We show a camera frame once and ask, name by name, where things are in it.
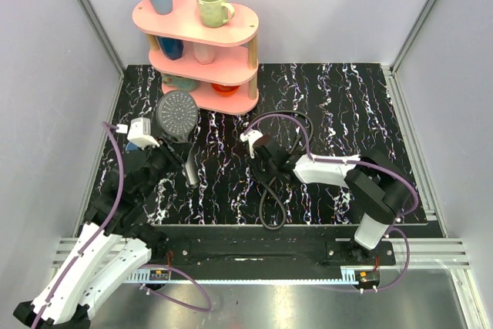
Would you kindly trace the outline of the dark grey shower head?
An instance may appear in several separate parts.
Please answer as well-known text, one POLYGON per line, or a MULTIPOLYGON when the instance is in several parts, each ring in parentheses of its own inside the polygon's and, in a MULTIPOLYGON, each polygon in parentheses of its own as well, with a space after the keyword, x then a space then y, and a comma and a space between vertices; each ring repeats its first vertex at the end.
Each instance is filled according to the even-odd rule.
POLYGON ((198 123, 198 113, 193 97, 181 90, 165 93, 159 100, 156 111, 156 121, 166 141, 181 152, 186 180, 192 188, 197 188, 200 184, 190 139, 198 123))

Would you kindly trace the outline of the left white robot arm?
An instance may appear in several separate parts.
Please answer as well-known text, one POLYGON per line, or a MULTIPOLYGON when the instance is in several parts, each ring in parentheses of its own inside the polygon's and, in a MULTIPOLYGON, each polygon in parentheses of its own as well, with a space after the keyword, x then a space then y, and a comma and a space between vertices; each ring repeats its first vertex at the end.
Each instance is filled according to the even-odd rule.
POLYGON ((121 152, 90 202, 82 231, 52 281, 14 317, 30 328, 88 328, 96 311, 142 265, 168 256, 167 235, 146 221, 143 203, 168 173, 184 170, 192 143, 121 152))

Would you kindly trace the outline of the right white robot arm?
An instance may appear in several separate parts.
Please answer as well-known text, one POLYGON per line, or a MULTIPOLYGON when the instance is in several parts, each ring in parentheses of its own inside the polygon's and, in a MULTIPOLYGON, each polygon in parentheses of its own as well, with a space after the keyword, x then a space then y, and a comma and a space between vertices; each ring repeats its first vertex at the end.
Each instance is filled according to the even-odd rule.
POLYGON ((377 245, 404 215, 409 200, 411 210, 419 204, 414 187, 377 150, 355 156, 296 153, 258 130, 241 134, 240 140, 248 145, 253 174, 261 183, 277 178, 286 183, 321 183, 349 189, 363 212, 349 247, 357 264, 368 264, 377 256, 377 245))

